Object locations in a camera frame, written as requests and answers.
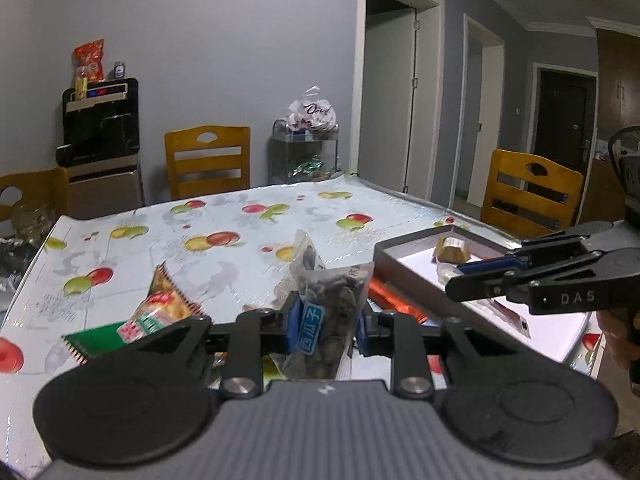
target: chair backrest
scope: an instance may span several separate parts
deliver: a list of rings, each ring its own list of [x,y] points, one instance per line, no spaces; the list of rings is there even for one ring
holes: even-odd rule
[[[251,131],[246,126],[198,126],[189,130],[169,132],[164,136],[166,169],[172,200],[213,193],[249,189]],[[217,148],[240,148],[239,154],[176,157],[180,152],[197,152]],[[240,176],[228,175],[240,170]],[[181,175],[215,171],[222,176],[180,181]]]
[[[505,180],[501,175],[534,186],[529,184],[529,190],[515,187],[519,182],[510,186],[498,180],[499,176]],[[494,150],[480,219],[520,238],[553,232],[550,224],[554,224],[555,229],[565,229],[572,224],[583,178],[577,171],[542,156]],[[536,188],[536,191],[549,198],[531,192],[535,186],[547,188]]]
[[[49,204],[56,217],[69,213],[70,189],[66,168],[59,166],[53,170],[0,176],[0,196],[10,187],[17,187],[22,197],[12,205],[0,203],[0,221],[9,220],[13,209],[22,204],[34,207]]]

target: green snack package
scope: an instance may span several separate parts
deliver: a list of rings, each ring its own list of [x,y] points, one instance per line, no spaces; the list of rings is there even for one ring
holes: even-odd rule
[[[118,334],[118,329],[125,321],[99,326],[65,335],[62,341],[71,355],[80,364],[122,348],[126,343]]]

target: white plastic bag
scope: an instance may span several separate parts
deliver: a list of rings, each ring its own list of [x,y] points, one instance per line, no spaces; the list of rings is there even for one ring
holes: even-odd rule
[[[336,125],[335,111],[331,103],[318,97],[320,89],[311,87],[299,99],[289,105],[287,126],[290,131],[330,130]]]

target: white door frame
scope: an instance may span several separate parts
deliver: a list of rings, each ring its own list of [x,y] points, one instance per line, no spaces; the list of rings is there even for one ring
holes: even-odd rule
[[[453,179],[451,181],[451,190],[449,191],[449,208],[453,208],[453,199],[456,194],[456,186],[458,184],[458,170],[460,169],[460,153],[462,152],[462,137],[465,129],[465,107],[466,107],[466,78],[468,70],[468,54],[469,54],[469,27],[473,27],[482,38],[478,38],[482,43],[482,57],[484,58],[484,50],[487,47],[501,45],[504,47],[504,40],[502,40],[497,34],[490,31],[484,25],[476,22],[472,17],[465,13],[462,17],[463,20],[463,47],[462,47],[462,85],[460,88],[460,115],[458,117],[458,141],[456,143],[456,158],[453,163]],[[502,63],[502,94],[500,96],[500,120],[498,123],[498,137],[500,136],[500,129],[502,127],[502,111],[504,109],[504,75],[506,70],[506,57],[503,53]]]
[[[433,142],[429,157],[429,174],[427,180],[427,193],[424,197],[429,200],[433,190],[433,177],[435,174],[436,156],[438,154],[438,137],[440,135],[440,115],[442,112],[442,85],[444,79],[444,1],[443,0],[397,0],[418,9],[425,7],[438,7],[440,16],[440,28],[438,32],[438,69],[436,82],[436,106],[433,117]],[[364,75],[364,42],[367,19],[367,0],[357,0],[356,10],[356,41],[353,70],[353,101],[351,104],[351,141],[349,153],[349,172],[358,171],[358,153],[360,149],[360,118],[362,115],[362,82]]]
[[[589,182],[589,177],[591,176],[591,167],[593,165],[593,155],[596,150],[596,144],[598,142],[598,101],[600,99],[600,85],[598,84],[598,73],[593,72],[591,70],[583,70],[581,68],[573,68],[571,66],[561,66],[561,65],[551,65],[548,63],[538,63],[535,61],[533,63],[533,78],[531,79],[531,105],[529,109],[529,130],[527,133],[527,153],[533,152],[533,142],[535,140],[535,130],[538,125],[538,96],[540,94],[540,71],[541,70],[551,70],[553,72],[565,72],[569,74],[576,75],[585,75],[588,77],[594,77],[596,79],[596,103],[595,103],[595,112],[593,114],[593,133],[591,135],[591,149],[589,152],[589,160],[587,164],[587,173],[584,176],[584,187],[586,188],[587,183]],[[584,206],[584,197],[585,193],[582,193],[582,197],[580,199],[580,206],[578,207],[578,216],[580,219],[580,215],[582,214],[582,208]]]

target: table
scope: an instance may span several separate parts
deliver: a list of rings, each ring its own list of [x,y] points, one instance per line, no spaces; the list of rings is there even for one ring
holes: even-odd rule
[[[166,262],[176,285],[214,322],[232,322],[244,309],[270,306],[297,230],[311,236],[328,267],[341,267],[370,261],[379,240],[430,228],[448,216],[508,248],[517,246],[480,222],[356,177],[163,203],[89,221],[62,217],[0,330],[24,355],[18,373],[0,374],[2,458],[28,477],[49,462],[31,408],[47,381],[76,366],[61,336],[127,319],[145,298],[156,265]],[[578,345],[571,359],[587,373],[585,355],[593,355],[600,334],[590,323],[587,348]]]

